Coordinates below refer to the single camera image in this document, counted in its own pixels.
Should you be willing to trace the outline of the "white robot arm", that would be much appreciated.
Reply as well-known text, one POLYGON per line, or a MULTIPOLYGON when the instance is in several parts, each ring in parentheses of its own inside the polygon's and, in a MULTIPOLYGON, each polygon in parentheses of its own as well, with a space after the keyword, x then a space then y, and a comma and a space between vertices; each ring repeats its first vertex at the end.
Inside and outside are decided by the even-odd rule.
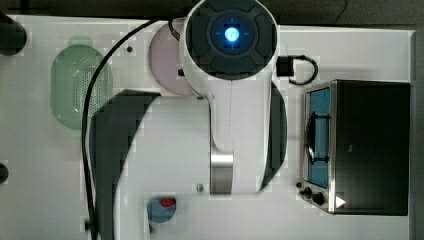
POLYGON ((93 240, 231 240, 231 211, 282 166, 277 23, 259 0, 200 0, 178 55, 189 94, 124 90, 92 118, 93 240))

